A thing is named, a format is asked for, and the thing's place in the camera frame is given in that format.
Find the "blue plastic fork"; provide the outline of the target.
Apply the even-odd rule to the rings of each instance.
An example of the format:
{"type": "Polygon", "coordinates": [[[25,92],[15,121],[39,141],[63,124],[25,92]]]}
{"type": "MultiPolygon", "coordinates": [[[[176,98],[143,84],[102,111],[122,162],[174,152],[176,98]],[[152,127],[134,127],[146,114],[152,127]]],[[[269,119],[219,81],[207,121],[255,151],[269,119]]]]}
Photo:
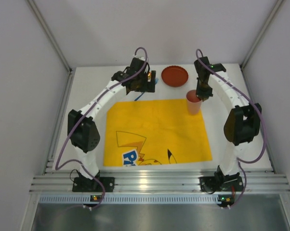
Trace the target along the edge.
{"type": "Polygon", "coordinates": [[[145,92],[142,92],[138,97],[136,97],[135,99],[134,99],[134,101],[138,101],[143,95],[145,94],[145,92]]]}

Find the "pink plastic cup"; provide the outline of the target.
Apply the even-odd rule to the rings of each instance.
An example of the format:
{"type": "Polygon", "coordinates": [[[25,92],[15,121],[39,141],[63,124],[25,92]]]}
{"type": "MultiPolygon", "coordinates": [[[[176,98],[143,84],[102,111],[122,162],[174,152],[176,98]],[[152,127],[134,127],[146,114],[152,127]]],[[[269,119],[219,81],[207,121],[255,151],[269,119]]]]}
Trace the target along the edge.
{"type": "Polygon", "coordinates": [[[200,111],[202,100],[197,97],[196,90],[187,92],[186,102],[189,114],[196,115],[200,111]]]}

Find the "yellow printed cloth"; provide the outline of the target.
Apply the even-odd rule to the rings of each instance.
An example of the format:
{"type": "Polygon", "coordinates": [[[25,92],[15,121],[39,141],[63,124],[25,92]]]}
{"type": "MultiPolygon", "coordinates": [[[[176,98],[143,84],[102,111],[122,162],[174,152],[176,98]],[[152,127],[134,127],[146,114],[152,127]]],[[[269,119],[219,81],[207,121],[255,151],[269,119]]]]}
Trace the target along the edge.
{"type": "Polygon", "coordinates": [[[155,166],[211,161],[201,112],[184,99],[116,103],[106,116],[104,166],[155,166]]]}

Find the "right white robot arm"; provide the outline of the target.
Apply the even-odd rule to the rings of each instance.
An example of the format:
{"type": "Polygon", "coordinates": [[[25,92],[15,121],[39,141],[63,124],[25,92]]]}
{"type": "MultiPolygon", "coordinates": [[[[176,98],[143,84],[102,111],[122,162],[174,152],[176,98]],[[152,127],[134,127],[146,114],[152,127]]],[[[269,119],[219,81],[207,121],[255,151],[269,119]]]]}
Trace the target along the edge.
{"type": "Polygon", "coordinates": [[[241,191],[243,182],[238,159],[259,134],[261,106],[251,104],[229,78],[216,76],[226,71],[222,64],[210,64],[207,57],[201,57],[195,60],[194,66],[198,74],[196,96],[205,101],[216,93],[228,112],[223,128],[227,140],[224,156],[212,177],[200,178],[201,190],[209,194],[232,189],[241,191]]]}

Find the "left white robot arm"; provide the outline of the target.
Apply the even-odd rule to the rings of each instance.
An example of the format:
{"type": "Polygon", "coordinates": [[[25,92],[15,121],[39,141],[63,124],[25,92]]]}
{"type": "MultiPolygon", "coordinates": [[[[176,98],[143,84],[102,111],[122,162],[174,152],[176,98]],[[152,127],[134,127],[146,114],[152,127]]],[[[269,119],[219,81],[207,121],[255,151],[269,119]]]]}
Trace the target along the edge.
{"type": "Polygon", "coordinates": [[[107,86],[86,106],[68,114],[67,133],[81,162],[80,173],[92,180],[99,173],[95,148],[100,141],[98,121],[131,91],[155,92],[156,71],[150,70],[145,57],[133,57],[123,71],[117,71],[107,86]]]}

